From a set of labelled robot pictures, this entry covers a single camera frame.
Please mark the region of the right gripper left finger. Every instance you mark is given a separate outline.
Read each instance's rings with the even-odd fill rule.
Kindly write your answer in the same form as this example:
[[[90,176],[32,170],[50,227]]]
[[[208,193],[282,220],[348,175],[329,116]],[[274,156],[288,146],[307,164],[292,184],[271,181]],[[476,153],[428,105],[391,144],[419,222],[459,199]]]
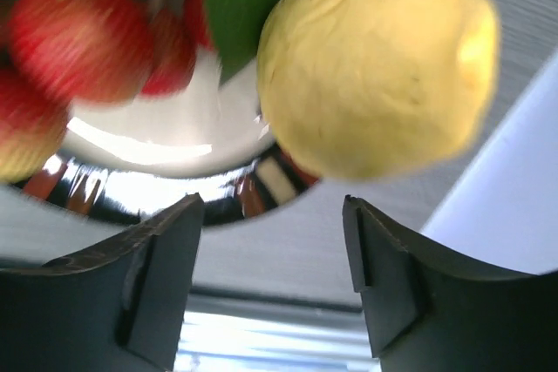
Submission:
[[[203,218],[189,195],[93,246],[3,269],[2,370],[172,370]]]

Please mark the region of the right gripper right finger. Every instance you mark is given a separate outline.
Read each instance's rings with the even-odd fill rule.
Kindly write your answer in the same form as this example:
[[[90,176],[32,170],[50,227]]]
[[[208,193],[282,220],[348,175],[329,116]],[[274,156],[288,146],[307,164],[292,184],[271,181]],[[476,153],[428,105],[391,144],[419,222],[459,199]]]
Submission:
[[[554,371],[557,275],[476,260],[347,196],[344,239],[384,371]]]

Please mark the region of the fake yellow lemon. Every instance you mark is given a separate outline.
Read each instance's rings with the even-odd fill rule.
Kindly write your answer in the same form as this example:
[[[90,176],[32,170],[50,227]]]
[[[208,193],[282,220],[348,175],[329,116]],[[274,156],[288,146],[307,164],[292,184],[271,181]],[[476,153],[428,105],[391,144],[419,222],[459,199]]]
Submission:
[[[494,0],[281,0],[256,56],[262,115],[317,177],[426,168],[477,138],[500,29]]]

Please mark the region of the fake lychee bunch red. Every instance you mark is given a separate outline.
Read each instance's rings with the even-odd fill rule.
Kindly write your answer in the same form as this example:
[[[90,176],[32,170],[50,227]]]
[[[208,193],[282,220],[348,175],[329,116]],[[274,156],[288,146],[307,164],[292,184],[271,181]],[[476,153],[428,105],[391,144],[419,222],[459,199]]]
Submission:
[[[181,178],[272,144],[255,50],[277,0],[1,0],[1,179],[58,152]]]

